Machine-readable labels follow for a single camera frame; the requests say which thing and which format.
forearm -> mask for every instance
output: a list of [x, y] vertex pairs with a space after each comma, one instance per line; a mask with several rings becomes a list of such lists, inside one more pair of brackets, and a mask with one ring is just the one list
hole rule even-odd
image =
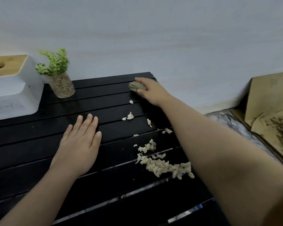
[[49, 169], [41, 181], [0, 221], [0, 226], [52, 225], [76, 176]]
[[160, 107], [230, 223], [260, 225], [283, 196], [283, 166], [238, 133], [174, 97]]

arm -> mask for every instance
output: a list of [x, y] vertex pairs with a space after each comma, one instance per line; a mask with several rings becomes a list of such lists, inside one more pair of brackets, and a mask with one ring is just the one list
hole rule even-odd
[[69, 125], [48, 172], [41, 181], [0, 221], [0, 226], [52, 225], [72, 184], [93, 165], [102, 134], [98, 119], [89, 114], [83, 122]]
[[171, 96], [158, 82], [136, 78], [138, 94], [161, 107], [193, 168], [232, 225], [261, 225], [283, 197], [283, 166], [228, 127]]

cardboard box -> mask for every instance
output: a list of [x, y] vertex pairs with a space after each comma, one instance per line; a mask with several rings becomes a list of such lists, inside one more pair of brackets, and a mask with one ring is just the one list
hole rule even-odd
[[272, 146], [273, 152], [281, 155], [283, 161], [283, 72], [254, 77], [246, 109], [240, 105], [239, 109], [232, 112], [267, 142], [269, 148]]

wooden lid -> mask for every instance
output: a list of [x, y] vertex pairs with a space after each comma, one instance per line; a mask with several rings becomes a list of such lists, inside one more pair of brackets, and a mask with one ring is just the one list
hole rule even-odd
[[18, 74], [26, 57], [27, 55], [0, 56], [0, 76]]

tissue box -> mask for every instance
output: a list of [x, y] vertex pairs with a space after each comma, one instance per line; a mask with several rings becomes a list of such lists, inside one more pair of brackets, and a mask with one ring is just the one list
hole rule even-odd
[[0, 56], [0, 120], [35, 113], [43, 87], [28, 55]]

